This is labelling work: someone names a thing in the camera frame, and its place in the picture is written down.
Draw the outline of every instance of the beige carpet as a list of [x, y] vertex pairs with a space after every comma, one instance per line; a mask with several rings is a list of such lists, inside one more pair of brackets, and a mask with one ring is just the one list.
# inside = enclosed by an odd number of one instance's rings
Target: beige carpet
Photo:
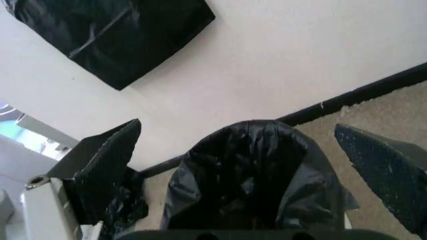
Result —
[[[347, 213], [353, 228], [375, 230], [401, 240], [419, 239], [393, 217], [353, 169], [334, 138], [336, 123], [345, 123], [384, 137], [415, 143], [427, 149], [427, 81], [361, 104], [343, 107], [340, 112], [296, 127], [319, 144], [341, 183], [359, 202], [360, 209]], [[171, 169], [147, 179], [149, 215], [136, 224], [136, 230], [159, 228], [167, 184], [174, 171], [175, 169]]]

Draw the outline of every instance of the trash can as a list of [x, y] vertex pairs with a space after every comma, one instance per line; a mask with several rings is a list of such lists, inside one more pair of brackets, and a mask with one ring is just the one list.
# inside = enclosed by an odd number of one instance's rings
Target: trash can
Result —
[[279, 121], [251, 120], [181, 157], [160, 228], [334, 231], [355, 204], [312, 139]]

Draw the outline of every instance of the black plastic bag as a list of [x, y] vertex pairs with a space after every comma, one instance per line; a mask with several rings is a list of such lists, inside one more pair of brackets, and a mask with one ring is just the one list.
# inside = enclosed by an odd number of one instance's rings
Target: black plastic bag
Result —
[[184, 47], [214, 14], [204, 0], [2, 0], [68, 58], [121, 90]]
[[62, 180], [79, 224], [103, 221], [102, 240], [148, 214], [144, 178], [127, 167], [140, 133], [134, 119], [86, 137], [47, 173]]
[[170, 179], [162, 229], [344, 229], [353, 197], [309, 137], [274, 120], [205, 137]]

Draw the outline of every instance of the black sheet on wall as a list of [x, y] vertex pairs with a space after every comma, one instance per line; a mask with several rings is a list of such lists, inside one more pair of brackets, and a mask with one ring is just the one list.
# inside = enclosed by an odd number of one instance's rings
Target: black sheet on wall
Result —
[[68, 58], [121, 90], [185, 46], [214, 14], [204, 0], [3, 0]]

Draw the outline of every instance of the metal bolt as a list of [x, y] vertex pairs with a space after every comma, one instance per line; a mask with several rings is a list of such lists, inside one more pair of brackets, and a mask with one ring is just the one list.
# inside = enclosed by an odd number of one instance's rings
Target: metal bolt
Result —
[[50, 181], [51, 180], [47, 175], [45, 175], [45, 174], [38, 175], [38, 176], [35, 176], [35, 177], [30, 178], [28, 180], [28, 182], [25, 185], [25, 189], [27, 189], [27, 190], [35, 189], [35, 188], [40, 187], [41, 185], [46, 184]]

